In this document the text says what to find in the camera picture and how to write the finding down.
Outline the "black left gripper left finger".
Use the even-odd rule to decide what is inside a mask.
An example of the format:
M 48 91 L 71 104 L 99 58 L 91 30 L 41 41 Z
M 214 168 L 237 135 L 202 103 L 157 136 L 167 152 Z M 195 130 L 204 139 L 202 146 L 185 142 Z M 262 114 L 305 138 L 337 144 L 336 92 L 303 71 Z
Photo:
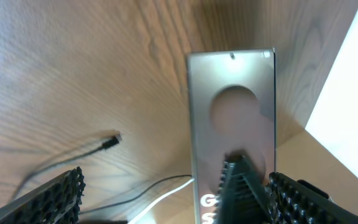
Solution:
M 86 184 L 80 167 L 68 170 L 0 208 L 0 224 L 79 222 Z

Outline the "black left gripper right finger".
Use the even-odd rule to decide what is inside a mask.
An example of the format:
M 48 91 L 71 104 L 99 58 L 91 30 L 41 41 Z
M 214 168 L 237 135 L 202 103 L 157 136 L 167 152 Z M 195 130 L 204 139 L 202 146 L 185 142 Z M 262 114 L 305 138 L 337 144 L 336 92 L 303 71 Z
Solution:
M 353 224 L 358 216 L 288 176 L 272 172 L 267 193 L 271 223 Z

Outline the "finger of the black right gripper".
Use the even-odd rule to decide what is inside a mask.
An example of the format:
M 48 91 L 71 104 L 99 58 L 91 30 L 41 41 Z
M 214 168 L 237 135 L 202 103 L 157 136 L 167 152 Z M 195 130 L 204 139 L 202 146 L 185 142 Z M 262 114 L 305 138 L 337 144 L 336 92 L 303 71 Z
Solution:
M 268 198 L 258 173 L 246 156 L 233 154 L 223 162 L 214 222 L 269 223 Z

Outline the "Galaxy S25 Ultra smartphone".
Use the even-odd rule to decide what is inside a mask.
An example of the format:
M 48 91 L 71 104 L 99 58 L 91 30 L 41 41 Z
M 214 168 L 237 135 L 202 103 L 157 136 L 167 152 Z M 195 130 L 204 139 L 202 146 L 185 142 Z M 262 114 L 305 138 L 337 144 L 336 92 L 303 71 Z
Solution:
M 195 220 L 214 223 L 224 160 L 243 155 L 261 184 L 276 169 L 275 51 L 187 56 Z

